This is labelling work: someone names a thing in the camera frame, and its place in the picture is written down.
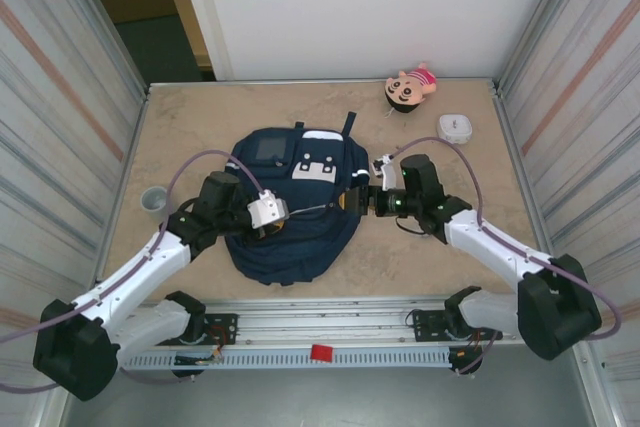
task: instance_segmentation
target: bracket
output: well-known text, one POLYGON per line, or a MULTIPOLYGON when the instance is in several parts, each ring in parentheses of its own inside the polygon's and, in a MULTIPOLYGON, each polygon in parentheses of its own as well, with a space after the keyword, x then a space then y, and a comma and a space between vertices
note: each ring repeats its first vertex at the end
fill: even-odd
MULTIPOLYGON (((465 338, 455 337, 449 329, 447 316, 444 310, 413 310, 411 312, 413 334, 416 342, 451 342, 452 340, 471 340, 471 336, 465 338)), ((492 329, 477 329, 480 341, 489 340, 492 329)), ((498 332, 496 340, 502 339, 502 332, 498 332)))
POLYGON ((205 314, 203 333, 195 342, 186 342, 178 337, 158 345, 234 345, 237 333, 238 314, 205 314))

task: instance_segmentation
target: pink shirt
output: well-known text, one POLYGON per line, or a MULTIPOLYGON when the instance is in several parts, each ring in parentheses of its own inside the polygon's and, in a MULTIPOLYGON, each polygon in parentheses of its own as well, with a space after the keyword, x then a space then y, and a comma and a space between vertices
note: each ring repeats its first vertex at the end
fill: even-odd
POLYGON ((420 81, 420 85, 430 85, 436 83, 436 76, 429 72, 427 69, 417 68, 407 74, 409 77, 413 77, 420 81))

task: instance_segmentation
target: small white container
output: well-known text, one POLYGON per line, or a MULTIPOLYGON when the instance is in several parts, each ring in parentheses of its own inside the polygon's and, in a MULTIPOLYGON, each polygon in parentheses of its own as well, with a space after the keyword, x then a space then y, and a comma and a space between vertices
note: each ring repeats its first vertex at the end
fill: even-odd
POLYGON ((466 144, 471 140, 471 122, 462 114, 446 114, 438 119, 438 137, 452 144, 466 144))

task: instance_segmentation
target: red block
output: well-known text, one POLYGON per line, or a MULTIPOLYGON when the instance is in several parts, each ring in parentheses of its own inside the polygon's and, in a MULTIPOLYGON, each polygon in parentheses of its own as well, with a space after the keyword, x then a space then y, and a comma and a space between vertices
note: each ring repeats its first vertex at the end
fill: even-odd
POLYGON ((311 360, 333 362, 333 347, 314 344, 311 346, 311 360))

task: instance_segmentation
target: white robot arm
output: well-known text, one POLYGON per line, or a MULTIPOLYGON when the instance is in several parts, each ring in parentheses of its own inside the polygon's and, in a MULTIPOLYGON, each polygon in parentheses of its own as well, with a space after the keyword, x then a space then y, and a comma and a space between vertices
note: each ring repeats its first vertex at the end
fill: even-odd
POLYGON ((445 313, 455 337, 483 327, 519 333, 534 353, 551 360, 600 328, 593 295, 579 285, 587 282, 576 259, 556 259, 532 249, 489 224, 462 199, 445 195, 435 166, 424 154, 402 159, 405 189, 397 189, 392 160, 386 155, 373 162, 381 187, 349 191, 342 205, 362 215, 373 210, 379 217, 414 217, 424 233, 475 257, 514 292, 492 294, 468 287, 451 296, 445 313))
POLYGON ((205 307, 182 292, 169 294, 154 309, 134 311, 162 282, 215 244, 218 236, 261 237, 288 215, 286 204, 268 190, 252 200, 237 177, 211 173, 200 195, 171 214, 166 230, 154 234, 116 273, 73 302, 56 300, 44 309, 43 322, 90 305, 38 333, 34 367, 88 400, 130 357, 167 339, 197 340, 204 328, 205 307))
MULTIPOLYGON (((374 163, 374 171, 391 175, 391 157, 374 163)), ((463 200, 444 194, 426 155, 401 162, 405 189, 395 179, 383 187, 348 191, 340 204, 365 215, 412 216, 425 233, 461 249, 500 275, 514 294, 500 295, 468 287, 445 302, 447 330, 455 338, 476 328, 519 332, 540 357, 553 359, 601 325, 591 293, 555 277, 537 261, 549 262, 585 280, 580 264, 559 259, 509 237, 480 217, 463 200)), ((164 340, 197 340, 203 329, 204 305, 182 292, 167 296, 151 311, 132 315, 138 305, 168 277, 186 267, 218 236, 268 235, 274 222, 288 217, 286 204, 269 191, 248 198, 237 177, 213 172, 199 197, 169 216, 166 231, 155 234, 127 264, 90 292, 66 304, 54 301, 41 320, 48 321, 90 305, 65 322, 38 334, 34 366, 81 400, 101 392, 119 365, 164 340)))

